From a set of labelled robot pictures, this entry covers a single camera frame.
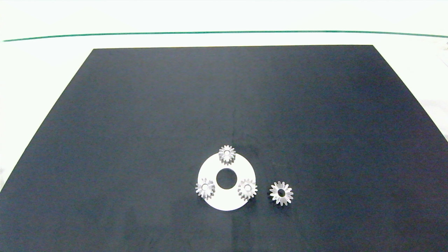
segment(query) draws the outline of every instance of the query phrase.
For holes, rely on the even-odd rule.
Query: small gear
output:
[[[201,196],[203,199],[211,198],[215,193],[215,185],[213,184],[213,181],[207,180],[206,178],[202,179],[202,183],[196,184],[195,189],[198,196]]]
[[[224,145],[221,147],[220,151],[218,152],[221,163],[224,163],[225,165],[231,165],[235,161],[235,154],[237,152],[235,151],[235,148],[232,148],[232,146]]]
[[[244,200],[254,197],[257,194],[256,191],[258,191],[257,186],[252,180],[245,179],[238,185],[238,195]]]
[[[272,189],[269,189],[272,193],[270,194],[272,196],[272,200],[276,200],[276,204],[280,203],[280,205],[283,206],[283,204],[288,205],[288,203],[291,203],[291,200],[294,193],[291,192],[292,188],[289,187],[288,184],[285,184],[284,182],[274,182],[273,185],[271,185]]]

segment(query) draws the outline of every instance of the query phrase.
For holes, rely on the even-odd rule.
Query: silver gear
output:
[[[208,199],[213,196],[215,193],[215,185],[213,184],[213,181],[207,180],[206,178],[203,178],[201,184],[196,184],[196,192],[198,193],[198,196],[201,196],[203,199]]]
[[[257,185],[252,180],[245,179],[238,185],[238,195],[244,200],[253,198],[257,194],[256,191],[258,191]]]
[[[220,151],[218,152],[221,163],[224,163],[225,165],[231,165],[235,161],[235,155],[236,155],[235,148],[232,148],[232,146],[224,145],[221,147]]]
[[[280,205],[283,206],[283,204],[288,205],[288,203],[291,203],[291,200],[294,193],[291,192],[292,188],[289,187],[288,184],[285,184],[284,182],[274,182],[273,185],[271,185],[272,189],[269,189],[272,193],[270,194],[272,196],[272,200],[276,200],[276,204],[280,203]],[[279,195],[279,190],[282,189],[284,191],[284,196]]]

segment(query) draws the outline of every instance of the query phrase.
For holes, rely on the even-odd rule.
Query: metal gear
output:
[[[235,161],[235,154],[237,152],[235,151],[235,148],[232,148],[232,146],[224,145],[221,147],[220,151],[218,152],[221,163],[224,163],[225,165],[231,165]]]
[[[244,200],[253,198],[257,194],[256,191],[257,185],[251,179],[245,179],[238,185],[238,195]]]
[[[291,203],[291,200],[294,193],[291,192],[292,188],[289,187],[288,184],[285,184],[284,182],[274,182],[273,185],[271,185],[272,189],[269,189],[272,193],[270,194],[272,196],[272,200],[276,200],[276,204],[280,203],[280,205],[283,206],[283,204],[288,205],[288,203]],[[284,191],[284,196],[279,195],[279,190]]]
[[[196,192],[198,193],[198,196],[201,196],[203,199],[208,199],[213,196],[215,193],[215,185],[213,184],[213,181],[207,180],[206,178],[203,178],[201,184],[196,184]]]

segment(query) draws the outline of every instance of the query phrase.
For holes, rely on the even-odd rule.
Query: bevel gear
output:
[[[283,204],[288,205],[288,203],[291,203],[291,200],[294,193],[291,192],[292,188],[289,187],[288,184],[285,184],[284,182],[274,182],[273,185],[271,185],[272,189],[269,189],[272,193],[270,194],[272,196],[272,200],[276,200],[276,204],[280,203],[280,205],[283,206]],[[279,190],[284,191],[284,196],[279,195]]]
[[[224,145],[221,147],[220,151],[218,152],[218,155],[220,157],[221,163],[224,163],[225,165],[231,165],[235,161],[235,155],[236,155],[235,148],[232,148],[232,146]]]
[[[202,183],[196,184],[196,192],[198,196],[201,196],[203,199],[208,199],[213,196],[215,193],[215,185],[213,181],[207,180],[206,178],[201,179]]]
[[[252,180],[245,179],[238,185],[238,195],[244,200],[253,198],[257,194],[256,191],[258,191],[257,185]]]

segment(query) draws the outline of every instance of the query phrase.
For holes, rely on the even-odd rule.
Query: white background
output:
[[[448,35],[447,1],[0,1],[0,40],[48,35],[362,30]],[[344,33],[108,35],[0,43],[0,190],[94,48],[372,44],[448,138],[448,39]]]

